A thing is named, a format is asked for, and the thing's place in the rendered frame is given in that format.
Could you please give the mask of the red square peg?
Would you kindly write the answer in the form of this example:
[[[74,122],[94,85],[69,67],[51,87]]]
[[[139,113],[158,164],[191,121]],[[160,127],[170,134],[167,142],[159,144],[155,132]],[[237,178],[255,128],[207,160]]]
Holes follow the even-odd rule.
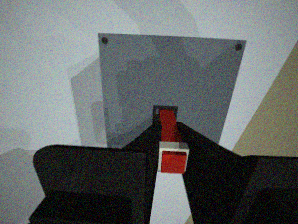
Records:
[[[189,147],[182,141],[173,109],[159,109],[159,121],[162,124],[162,132],[159,141],[158,171],[168,174],[184,173]]]

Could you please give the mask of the grey sloped panel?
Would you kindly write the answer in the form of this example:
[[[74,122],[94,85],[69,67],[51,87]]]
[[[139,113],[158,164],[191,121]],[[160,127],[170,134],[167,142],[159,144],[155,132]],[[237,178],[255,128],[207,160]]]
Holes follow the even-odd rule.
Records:
[[[107,148],[123,148],[173,109],[219,145],[246,40],[98,33]]]

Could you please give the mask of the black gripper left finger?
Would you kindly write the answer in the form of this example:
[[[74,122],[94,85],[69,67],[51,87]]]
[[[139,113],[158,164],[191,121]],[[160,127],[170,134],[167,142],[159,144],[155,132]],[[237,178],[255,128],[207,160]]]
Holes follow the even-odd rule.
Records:
[[[39,149],[33,166],[50,191],[128,197],[132,224],[150,224],[162,124],[155,121],[123,148],[52,144]]]

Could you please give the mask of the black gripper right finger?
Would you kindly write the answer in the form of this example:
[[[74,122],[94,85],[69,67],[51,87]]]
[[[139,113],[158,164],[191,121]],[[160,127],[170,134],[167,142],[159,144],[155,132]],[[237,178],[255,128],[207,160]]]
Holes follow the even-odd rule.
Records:
[[[298,157],[240,156],[176,122],[189,147],[182,173],[194,224],[242,224],[263,188],[298,188]]]

